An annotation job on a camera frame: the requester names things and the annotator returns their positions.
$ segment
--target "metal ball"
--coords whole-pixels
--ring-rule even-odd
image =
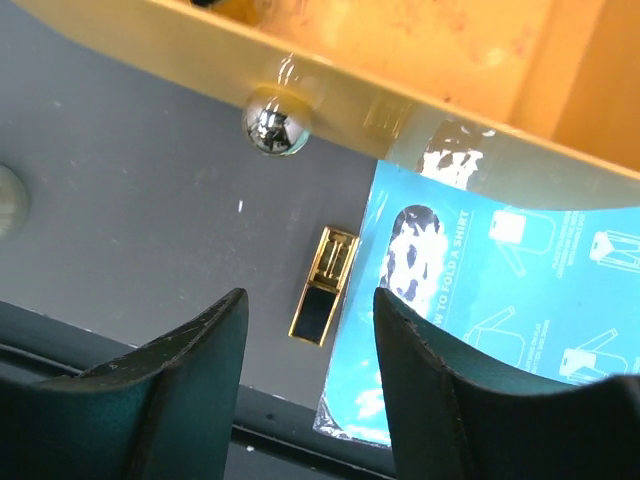
[[[260,152],[279,157],[293,155],[311,134],[310,109],[286,92],[258,90],[244,109],[242,128]]]
[[[24,185],[11,170],[0,165],[0,240],[22,227],[28,209]]]

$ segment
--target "dark green curved piece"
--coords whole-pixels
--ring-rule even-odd
[[[640,378],[573,387],[505,365],[375,294],[399,480],[640,478]]]
[[[0,478],[222,479],[247,323],[235,290],[77,377],[0,380]]]

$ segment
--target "chrome sphere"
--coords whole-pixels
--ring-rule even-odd
[[[286,92],[258,90],[247,102],[242,127],[249,142],[260,152],[293,155],[311,134],[310,109]]]

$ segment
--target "plastic wrap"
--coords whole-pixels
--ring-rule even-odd
[[[378,286],[544,377],[583,384],[640,370],[640,208],[525,210],[379,162],[315,424],[334,437],[390,443]]]

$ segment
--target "gray panel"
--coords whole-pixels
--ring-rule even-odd
[[[301,465],[272,457],[236,443],[229,445],[225,480],[331,480],[333,475],[318,472]]]
[[[0,299],[141,344],[243,286],[243,383],[315,408],[332,342],[287,331],[322,228],[359,230],[373,159],[318,139],[265,158],[237,109],[0,0],[0,163],[32,200],[0,243]]]

